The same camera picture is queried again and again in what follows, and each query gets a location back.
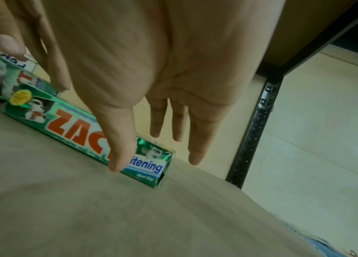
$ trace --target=hand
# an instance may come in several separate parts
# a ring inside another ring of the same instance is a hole
[[[62,92],[70,88],[71,80],[65,60],[41,2],[0,0],[0,50],[24,61],[25,46],[50,75],[54,89]]]
[[[136,149],[132,107],[146,96],[158,137],[170,100],[181,141],[190,117],[189,162],[199,164],[224,116],[251,81],[283,0],[43,0],[76,92],[120,171]]]

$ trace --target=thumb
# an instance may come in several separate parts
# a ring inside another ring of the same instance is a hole
[[[95,106],[91,108],[110,146],[109,169],[125,169],[137,150],[134,113],[132,107],[116,108]]]
[[[0,0],[0,50],[24,60],[25,44],[5,0]]]

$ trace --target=table surface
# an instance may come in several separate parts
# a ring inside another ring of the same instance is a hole
[[[319,256],[190,164],[175,159],[152,189],[1,109],[0,256]]]

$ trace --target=wooden tabletop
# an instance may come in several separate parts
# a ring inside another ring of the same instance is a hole
[[[241,190],[174,160],[157,189],[1,113],[0,256],[317,257]]]

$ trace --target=yellow label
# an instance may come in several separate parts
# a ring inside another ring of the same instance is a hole
[[[23,105],[32,99],[32,93],[29,90],[18,90],[10,96],[11,105]]]

